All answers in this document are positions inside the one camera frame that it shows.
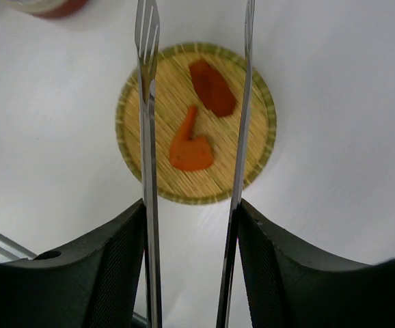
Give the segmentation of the dark red fried piece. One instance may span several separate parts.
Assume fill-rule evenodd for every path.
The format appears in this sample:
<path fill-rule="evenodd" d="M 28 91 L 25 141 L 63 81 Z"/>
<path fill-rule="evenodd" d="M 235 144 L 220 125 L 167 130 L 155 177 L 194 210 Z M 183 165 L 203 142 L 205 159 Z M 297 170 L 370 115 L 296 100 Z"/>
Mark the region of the dark red fried piece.
<path fill-rule="evenodd" d="M 189 65 L 191 81 L 198 98 L 218 118 L 230 116 L 236 107 L 236 98 L 221 73 L 206 60 Z"/>

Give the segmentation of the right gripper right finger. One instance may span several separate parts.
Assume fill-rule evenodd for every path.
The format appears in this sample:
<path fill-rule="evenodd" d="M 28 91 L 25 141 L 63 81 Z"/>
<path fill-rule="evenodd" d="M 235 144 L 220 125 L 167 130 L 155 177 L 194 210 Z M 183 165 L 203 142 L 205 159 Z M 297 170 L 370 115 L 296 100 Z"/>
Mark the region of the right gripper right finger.
<path fill-rule="evenodd" d="M 369 265 L 331 254 L 245 200 L 239 219 L 253 327 L 395 327 L 395 259 Z"/>

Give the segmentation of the orange fried chicken piece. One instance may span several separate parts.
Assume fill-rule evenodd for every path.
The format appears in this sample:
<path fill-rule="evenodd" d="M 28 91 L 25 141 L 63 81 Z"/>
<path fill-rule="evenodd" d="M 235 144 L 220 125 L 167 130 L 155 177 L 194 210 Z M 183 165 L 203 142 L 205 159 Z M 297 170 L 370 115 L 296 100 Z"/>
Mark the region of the orange fried chicken piece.
<path fill-rule="evenodd" d="M 212 148 L 205 135 L 191 137 L 198 108 L 191 105 L 174 135 L 170 149 L 170 164 L 184 172 L 194 172 L 209 168 L 214 163 Z"/>

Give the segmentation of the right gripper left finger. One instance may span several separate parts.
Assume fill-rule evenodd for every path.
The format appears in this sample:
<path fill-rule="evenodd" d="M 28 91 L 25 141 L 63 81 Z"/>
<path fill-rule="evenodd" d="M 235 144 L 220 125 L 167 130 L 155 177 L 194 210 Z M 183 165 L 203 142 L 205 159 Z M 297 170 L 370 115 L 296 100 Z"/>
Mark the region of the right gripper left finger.
<path fill-rule="evenodd" d="M 0 264 L 0 327 L 130 327 L 144 205 L 36 258 Z"/>

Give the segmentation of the steel food tongs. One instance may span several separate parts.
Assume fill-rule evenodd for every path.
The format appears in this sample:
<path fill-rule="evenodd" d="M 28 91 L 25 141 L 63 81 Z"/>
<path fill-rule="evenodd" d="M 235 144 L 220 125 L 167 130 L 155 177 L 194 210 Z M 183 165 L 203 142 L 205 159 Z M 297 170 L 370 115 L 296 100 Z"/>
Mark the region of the steel food tongs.
<path fill-rule="evenodd" d="M 236 210 L 241 203 L 247 139 L 249 131 L 251 81 L 253 75 L 254 1 L 248 1 L 245 10 L 245 59 L 244 82 L 239 140 L 236 151 L 234 182 L 226 237 L 226 248 L 221 276 L 217 311 L 217 327 L 227 327 L 230 317 L 234 259 L 239 229 Z M 139 119 L 141 146 L 141 183 L 146 208 L 145 261 L 146 304 L 149 327 L 162 327 L 161 265 L 159 253 L 159 218 L 156 182 L 155 95 L 156 67 L 159 49 L 160 17 L 156 1 L 139 1 L 135 18 L 135 46 L 137 51 L 137 82 L 139 87 Z"/>

